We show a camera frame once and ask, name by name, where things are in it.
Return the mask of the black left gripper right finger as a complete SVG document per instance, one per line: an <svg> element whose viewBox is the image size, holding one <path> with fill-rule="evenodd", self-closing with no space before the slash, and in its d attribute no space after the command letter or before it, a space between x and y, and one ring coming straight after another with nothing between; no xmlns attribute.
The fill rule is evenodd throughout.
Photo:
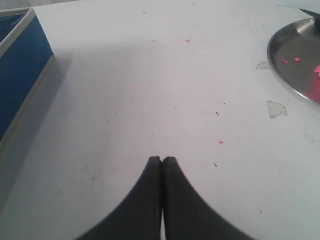
<svg viewBox="0 0 320 240"><path fill-rule="evenodd" d="M167 240L251 240L215 212L195 191L173 156L162 162Z"/></svg>

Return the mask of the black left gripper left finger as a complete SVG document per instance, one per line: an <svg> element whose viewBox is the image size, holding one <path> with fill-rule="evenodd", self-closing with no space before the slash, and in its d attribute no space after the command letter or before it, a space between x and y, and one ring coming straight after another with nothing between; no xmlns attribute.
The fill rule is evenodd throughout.
<svg viewBox="0 0 320 240"><path fill-rule="evenodd" d="M162 221L162 162L151 156L134 187L80 240L159 240Z"/></svg>

